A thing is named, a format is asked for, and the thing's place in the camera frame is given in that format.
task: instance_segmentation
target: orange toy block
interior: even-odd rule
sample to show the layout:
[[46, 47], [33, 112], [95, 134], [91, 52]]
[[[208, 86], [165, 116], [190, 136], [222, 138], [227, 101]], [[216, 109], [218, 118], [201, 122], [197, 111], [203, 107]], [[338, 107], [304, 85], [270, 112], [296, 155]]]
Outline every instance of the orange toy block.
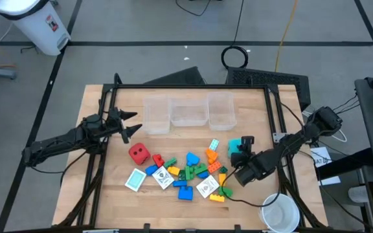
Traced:
[[220, 186], [225, 186], [225, 184], [227, 184], [227, 182], [224, 182], [226, 177], [227, 177], [227, 174], [225, 173], [218, 174], [218, 181], [220, 182]]
[[213, 164], [217, 158], [218, 158], [218, 153], [211, 150], [210, 148], [208, 148], [205, 153], [207, 154], [207, 157], [208, 157], [208, 163], [209, 164]]
[[220, 195], [211, 194], [210, 195], [210, 200], [211, 201], [217, 201], [217, 202], [224, 202], [225, 201], [225, 197], [224, 196], [220, 196]]
[[221, 168], [221, 163], [219, 161], [216, 161], [215, 163], [208, 166], [208, 171], [212, 173], [218, 170], [219, 168]]

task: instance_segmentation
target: blue toy block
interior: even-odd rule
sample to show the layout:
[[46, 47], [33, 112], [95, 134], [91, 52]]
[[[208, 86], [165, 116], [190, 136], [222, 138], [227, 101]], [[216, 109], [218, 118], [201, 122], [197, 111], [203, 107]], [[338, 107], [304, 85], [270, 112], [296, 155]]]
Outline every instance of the blue toy block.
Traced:
[[172, 184], [174, 185], [174, 187], [182, 187], [188, 185], [187, 181], [174, 181]]
[[186, 165], [192, 166], [197, 165], [199, 163], [199, 157], [194, 155], [191, 152], [188, 152], [186, 155]]
[[205, 179], [207, 178], [208, 176], [210, 176], [210, 173], [208, 171], [205, 171], [205, 172], [201, 172], [197, 175], [199, 178], [201, 179]]
[[147, 169], [145, 169], [145, 172], [148, 176], [151, 176], [153, 173], [156, 172], [156, 170], [158, 170], [158, 166], [152, 165], [152, 166], [149, 166]]
[[191, 186], [179, 187], [178, 199], [192, 201], [192, 187]]
[[228, 141], [228, 158], [231, 158], [233, 153], [240, 153], [238, 146], [241, 146], [241, 139], [231, 139]]

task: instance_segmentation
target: white trash can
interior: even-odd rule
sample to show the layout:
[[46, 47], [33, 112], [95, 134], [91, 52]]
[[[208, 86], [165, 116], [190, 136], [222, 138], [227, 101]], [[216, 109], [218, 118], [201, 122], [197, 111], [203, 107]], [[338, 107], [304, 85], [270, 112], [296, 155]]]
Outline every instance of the white trash can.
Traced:
[[49, 0], [0, 0], [0, 14], [47, 55], [59, 55], [71, 39]]

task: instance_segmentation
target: green toy block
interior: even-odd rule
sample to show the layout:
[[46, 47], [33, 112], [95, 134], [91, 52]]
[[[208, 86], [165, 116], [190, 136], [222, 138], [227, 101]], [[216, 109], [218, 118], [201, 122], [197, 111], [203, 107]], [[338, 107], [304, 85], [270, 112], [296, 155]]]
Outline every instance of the green toy block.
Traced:
[[166, 162], [163, 164], [163, 166], [164, 166], [165, 168], [168, 168], [169, 166], [172, 166], [172, 165], [174, 165], [175, 163], [176, 163], [176, 158], [174, 157], [174, 158], [172, 158], [172, 159], [166, 161]]
[[226, 188], [226, 187], [220, 187], [220, 188], [218, 188], [218, 194], [226, 195], [227, 197], [231, 197], [232, 196], [232, 189]]
[[198, 175], [199, 173], [201, 173], [201, 172], [205, 172], [205, 171], [207, 171], [207, 170], [208, 170], [207, 165], [205, 165], [205, 164], [198, 164], [198, 165], [195, 166], [195, 168], [194, 168], [194, 173], [195, 173], [196, 175]]
[[190, 166], [185, 166], [185, 177], [186, 180], [192, 180], [194, 178], [194, 169]]
[[227, 173], [228, 169], [224, 166], [220, 168], [220, 173]]

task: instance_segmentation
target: red dice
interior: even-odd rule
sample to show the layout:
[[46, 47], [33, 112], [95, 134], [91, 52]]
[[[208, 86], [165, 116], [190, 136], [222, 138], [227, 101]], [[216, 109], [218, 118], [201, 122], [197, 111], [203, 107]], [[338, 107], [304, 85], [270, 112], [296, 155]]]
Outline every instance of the red dice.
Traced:
[[141, 165], [144, 161], [150, 158], [150, 153], [142, 143], [136, 143], [129, 149], [129, 155], [136, 164]]
[[152, 155], [152, 159], [155, 162], [156, 166], [158, 166], [158, 168], [163, 166], [163, 164], [165, 163], [165, 161], [162, 159], [161, 155]]

